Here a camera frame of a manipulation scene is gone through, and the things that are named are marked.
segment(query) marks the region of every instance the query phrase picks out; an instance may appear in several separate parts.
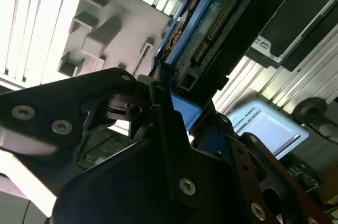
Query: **hex bolt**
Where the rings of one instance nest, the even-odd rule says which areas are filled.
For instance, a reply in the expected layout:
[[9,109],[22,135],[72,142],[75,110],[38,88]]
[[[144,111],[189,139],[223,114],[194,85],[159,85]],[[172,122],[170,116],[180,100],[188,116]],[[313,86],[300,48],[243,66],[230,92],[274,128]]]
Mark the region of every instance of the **hex bolt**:
[[35,116],[35,109],[27,105],[18,105],[12,109],[12,116],[20,120],[30,120]]
[[263,208],[257,204],[257,203],[252,203],[251,204],[251,211],[252,213],[261,221],[265,221],[266,216]]
[[60,120],[55,120],[52,123],[52,130],[56,134],[67,135],[72,132],[73,126],[67,120],[60,119]]
[[196,193],[195,184],[188,178],[180,179],[180,188],[185,194],[189,196],[192,196]]
[[257,143],[257,139],[256,139],[256,137],[254,137],[253,135],[250,135],[250,140],[252,141],[252,142],[254,142],[254,143]]

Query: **gray surface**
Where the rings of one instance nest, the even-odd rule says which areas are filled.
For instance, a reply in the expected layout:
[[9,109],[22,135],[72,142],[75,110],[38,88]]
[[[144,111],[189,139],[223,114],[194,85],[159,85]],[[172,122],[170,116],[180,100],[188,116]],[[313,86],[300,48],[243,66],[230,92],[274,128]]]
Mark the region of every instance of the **gray surface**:
[[[0,223],[21,224],[27,204],[27,199],[0,192]],[[45,215],[30,203],[24,224],[44,224],[45,220]]]
[[[148,38],[154,39],[154,49],[142,61],[137,74],[148,74],[151,69],[152,58],[161,41],[161,34],[170,17],[159,12],[141,0],[109,0],[109,3],[100,8],[87,0],[80,0],[76,15],[87,12],[99,20],[98,28],[108,19],[116,17],[122,28],[103,52],[106,57],[103,69],[117,67],[120,63],[127,65],[126,70],[133,73],[139,60],[140,52]],[[81,51],[88,28],[79,26],[71,33],[65,46],[64,54],[71,52],[69,61],[77,64],[83,58],[80,74],[93,71],[96,59]]]

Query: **metal frame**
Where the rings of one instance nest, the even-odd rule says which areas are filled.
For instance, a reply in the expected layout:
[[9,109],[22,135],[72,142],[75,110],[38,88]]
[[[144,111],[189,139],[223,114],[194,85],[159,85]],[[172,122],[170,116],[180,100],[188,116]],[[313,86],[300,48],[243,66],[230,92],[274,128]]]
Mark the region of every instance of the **metal frame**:
[[[221,145],[213,145],[215,148],[208,150],[210,154],[192,150],[182,115],[174,110],[171,101],[166,68],[157,75],[159,81],[146,76],[136,81],[128,72],[114,68],[1,95],[1,132],[6,135],[1,147],[12,152],[2,150],[1,154],[18,167],[16,171],[8,168],[2,172],[19,189],[25,189],[28,198],[47,214],[51,213],[53,200],[42,205],[35,196],[43,192],[56,198],[52,214],[55,224],[92,222],[93,217],[96,223],[108,223],[116,216],[123,223],[129,218],[138,218],[139,223],[177,223],[186,218],[192,223],[205,223],[208,219],[221,223],[234,219],[224,212],[226,196],[232,201],[228,209],[237,213],[240,223],[279,223],[268,207],[278,202],[265,202],[261,191],[265,188],[273,188],[281,196],[286,207],[285,224],[309,218],[329,223],[257,137],[243,134],[234,138],[226,117],[211,113],[207,126],[200,125],[200,133],[195,134],[204,137],[204,142],[216,140]],[[113,80],[102,81],[106,77]],[[88,89],[87,85],[94,82],[95,87]],[[85,136],[90,132],[106,128],[116,119],[130,122],[130,140],[135,143],[78,175],[79,170],[74,167],[75,148],[86,143]],[[55,127],[55,121],[62,126]],[[216,152],[220,152],[220,157],[213,156]],[[255,163],[255,168],[250,154],[260,163]],[[259,173],[264,170],[266,175],[262,177]],[[18,184],[22,171],[30,180],[26,178]],[[129,196],[134,200],[124,208],[120,203]],[[97,208],[89,207],[95,198]],[[103,207],[107,204],[109,211]]]
[[302,100],[320,97],[329,104],[338,96],[336,26],[292,72],[264,68],[244,57],[230,74],[229,83],[213,98],[216,109],[228,114],[251,97],[261,97],[291,114]]

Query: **screw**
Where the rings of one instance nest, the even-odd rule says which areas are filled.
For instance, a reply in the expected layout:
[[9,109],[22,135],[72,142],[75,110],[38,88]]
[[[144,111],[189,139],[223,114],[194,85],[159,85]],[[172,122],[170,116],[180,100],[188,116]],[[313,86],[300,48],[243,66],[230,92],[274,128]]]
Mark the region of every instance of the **screw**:
[[70,134],[73,130],[73,126],[67,120],[56,120],[52,124],[52,130],[56,134],[67,135]]
[[309,224],[318,224],[318,222],[312,217],[309,217],[307,220]]
[[30,120],[35,116],[35,110],[31,106],[18,105],[12,109],[12,116],[20,120]]
[[195,184],[188,178],[180,179],[180,188],[185,194],[189,196],[192,196],[196,193]]
[[130,77],[128,75],[125,74],[121,74],[121,78],[124,80],[130,80]]
[[229,122],[229,120],[228,120],[228,118],[226,117],[226,116],[222,116],[222,120],[224,121],[224,122]]
[[254,137],[253,135],[250,135],[250,140],[252,141],[252,142],[254,142],[254,143],[256,143],[257,142],[257,139],[256,139],[256,137]]
[[258,219],[260,219],[261,221],[265,221],[265,218],[266,218],[265,212],[264,212],[263,208],[262,208],[259,204],[257,204],[257,203],[252,203],[250,207],[251,207],[252,213],[253,213]]

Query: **mounting hole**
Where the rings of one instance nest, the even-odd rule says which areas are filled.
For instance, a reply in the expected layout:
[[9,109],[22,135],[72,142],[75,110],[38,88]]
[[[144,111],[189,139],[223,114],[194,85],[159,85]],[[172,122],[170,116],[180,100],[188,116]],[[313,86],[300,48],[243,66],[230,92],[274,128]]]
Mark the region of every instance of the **mounting hole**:
[[257,204],[257,203],[252,203],[251,204],[251,211],[252,213],[261,221],[265,221],[266,216],[263,208]]
[[15,106],[11,112],[13,117],[20,120],[30,120],[35,116],[35,110],[27,105]]
[[278,193],[272,189],[267,188],[263,192],[263,198],[266,202],[267,207],[274,216],[278,216],[283,211],[283,203],[278,195]]
[[138,114],[140,114],[141,112],[142,112],[142,109],[141,109],[140,107],[138,107],[138,106],[135,106],[135,107],[130,108],[130,114],[131,114],[132,116],[138,115]]
[[121,74],[121,78],[124,80],[130,80],[130,77],[128,75],[125,74]]
[[52,130],[56,134],[67,135],[70,134],[73,130],[73,126],[67,120],[56,120],[52,123]]

